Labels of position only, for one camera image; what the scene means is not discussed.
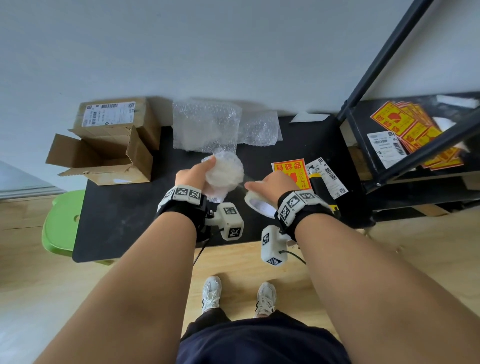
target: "person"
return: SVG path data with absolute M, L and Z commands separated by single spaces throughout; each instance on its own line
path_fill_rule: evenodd
M 176 185 L 205 188 L 215 158 Z M 245 184 L 270 201 L 296 184 L 282 172 Z M 343 344 L 279 311 L 272 285 L 256 318 L 230 322 L 209 278 L 202 316 L 180 340 L 196 228 L 167 211 L 99 281 L 36 363 L 478 363 L 480 320 L 431 278 L 325 213 L 295 228 L 318 297 Z

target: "light wood flooring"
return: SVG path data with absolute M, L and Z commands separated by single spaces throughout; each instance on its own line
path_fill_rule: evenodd
M 31 363 L 109 267 L 76 264 L 45 251 L 41 226 L 52 197 L 0 201 L 0 363 Z M 480 210 L 375 226 L 373 239 L 446 287 L 480 314 Z M 193 269 L 184 329 L 201 309 L 204 280 L 219 275 L 221 306 L 231 319 L 251 317 L 259 285 L 277 288 L 277 308 L 308 325 L 335 330 L 306 267 L 289 258 L 282 267 L 260 260 L 260 244 L 207 248 Z

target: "closed cardboard box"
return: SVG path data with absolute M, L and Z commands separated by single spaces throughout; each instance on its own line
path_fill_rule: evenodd
M 135 127 L 95 129 L 72 129 L 81 140 L 56 134 L 46 163 L 68 168 L 59 176 L 82 174 L 98 185 L 150 181 L 153 157 Z
M 81 137 L 108 137 L 128 135 L 133 127 L 148 149 L 158 150 L 161 127 L 145 97 L 83 102 L 69 130 Z

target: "white sneaker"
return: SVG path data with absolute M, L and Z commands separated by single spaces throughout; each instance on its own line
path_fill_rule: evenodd
M 218 308 L 222 294 L 222 281 L 217 276 L 208 277 L 202 290 L 202 313 L 210 308 Z
M 255 316 L 270 315 L 275 311 L 276 289 L 269 282 L 263 282 L 257 292 L 257 308 Z

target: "forearm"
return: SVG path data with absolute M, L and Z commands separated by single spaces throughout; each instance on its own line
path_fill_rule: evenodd
M 173 363 L 195 238 L 186 216 L 159 216 L 92 290 L 38 363 Z
M 306 217 L 295 235 L 353 362 L 442 363 L 480 355 L 473 345 L 479 319 L 408 263 L 327 215 Z

